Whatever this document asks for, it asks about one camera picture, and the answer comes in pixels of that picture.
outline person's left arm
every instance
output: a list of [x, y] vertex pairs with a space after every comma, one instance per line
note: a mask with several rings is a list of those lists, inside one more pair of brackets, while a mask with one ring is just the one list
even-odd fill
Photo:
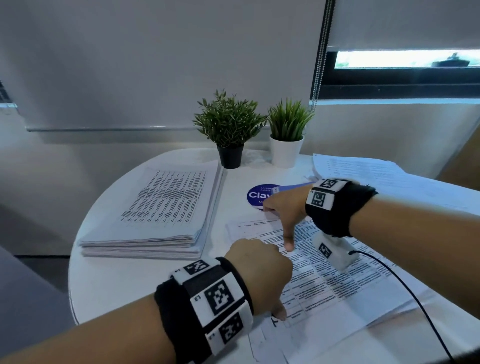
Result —
[[[279, 297], [292, 275], [292, 262], [274, 244], [242, 239], [225, 258], [242, 277], [254, 313], [286, 312]], [[0, 364], [169, 364], [175, 348], [149, 295], [79, 325], [64, 334], [0, 359]]]

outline plant pot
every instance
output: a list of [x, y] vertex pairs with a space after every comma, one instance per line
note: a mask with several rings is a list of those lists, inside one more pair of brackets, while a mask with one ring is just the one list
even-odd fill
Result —
[[295, 166], [297, 155], [300, 153], [304, 136], [296, 142], [282, 142], [270, 136], [270, 150], [272, 152], [272, 164], [279, 168], [292, 168]]
[[222, 148], [216, 146], [218, 153], [220, 154], [220, 163], [224, 168], [232, 170], [234, 168], [240, 167], [241, 163], [241, 153], [243, 151], [243, 144], [236, 147], [226, 147]]

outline black cable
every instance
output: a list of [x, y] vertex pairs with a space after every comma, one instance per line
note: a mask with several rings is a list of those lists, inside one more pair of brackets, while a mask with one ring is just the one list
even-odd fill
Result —
[[442, 340], [442, 337], [440, 336], [440, 334], [438, 333], [435, 325], [433, 324], [432, 320], [430, 319], [430, 316], [428, 316], [427, 311], [425, 311], [425, 309], [423, 308], [423, 306], [422, 306], [422, 304], [420, 303], [420, 301], [419, 301], [419, 299], [417, 298], [417, 296], [415, 296], [415, 295], [413, 294], [412, 290], [411, 290], [410, 288], [408, 288], [408, 286], [405, 284], [405, 282], [402, 281], [402, 279], [401, 279], [392, 269], [390, 269], [390, 268], [387, 266], [387, 264], [385, 264], [384, 262], [382, 262], [380, 259], [375, 258], [373, 255], [370, 255], [370, 254], [365, 253], [365, 252], [361, 252], [360, 250], [352, 250], [351, 252], [348, 252], [348, 255], [352, 255], [352, 254], [354, 254], [354, 253], [360, 253], [360, 254], [366, 255], [366, 256], [368, 256], [368, 257], [376, 260], [376, 261], [377, 261], [378, 263], [380, 263], [382, 266], [384, 266], [385, 268], [387, 268], [388, 271], [389, 271], [390, 273], [392, 273], [392, 274], [400, 281], [400, 283], [403, 284], [403, 286], [407, 289], [407, 291], [410, 292], [410, 294], [412, 295], [413, 299], [414, 299], [415, 301], [417, 301], [417, 303], [418, 303], [418, 305], [420, 306], [421, 310], [423, 311], [425, 317], [427, 318], [430, 326], [432, 327], [433, 332], [435, 333], [435, 335], [437, 335], [437, 339], [440, 341], [441, 345], [444, 347], [444, 350], [445, 350], [445, 352], [447, 353], [448, 358], [450, 359], [450, 361], [451, 361], [452, 363], [455, 363], [455, 360], [453, 359], [453, 356], [452, 356], [452, 355], [450, 354], [450, 352], [448, 351], [447, 346], [445, 345], [444, 341]]

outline bushy plant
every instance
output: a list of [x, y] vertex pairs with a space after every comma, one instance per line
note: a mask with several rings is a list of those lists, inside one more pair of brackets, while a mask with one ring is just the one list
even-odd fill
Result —
[[282, 142], [296, 142], [302, 139], [305, 125], [312, 119], [313, 111], [307, 110], [301, 101], [283, 100], [268, 109], [268, 122], [272, 138]]
[[225, 90], [215, 91], [215, 100], [198, 101], [202, 113], [195, 114], [193, 123], [199, 131], [222, 148], [235, 148], [256, 136], [267, 121], [266, 115], [255, 113], [257, 102], [237, 101], [227, 97]]

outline forearm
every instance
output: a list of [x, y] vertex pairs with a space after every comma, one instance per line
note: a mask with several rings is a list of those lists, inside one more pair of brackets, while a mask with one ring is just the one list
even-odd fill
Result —
[[175, 351], [153, 295], [0, 360], [0, 364], [174, 362]]
[[480, 318], [480, 218], [378, 194], [350, 219], [350, 233]]

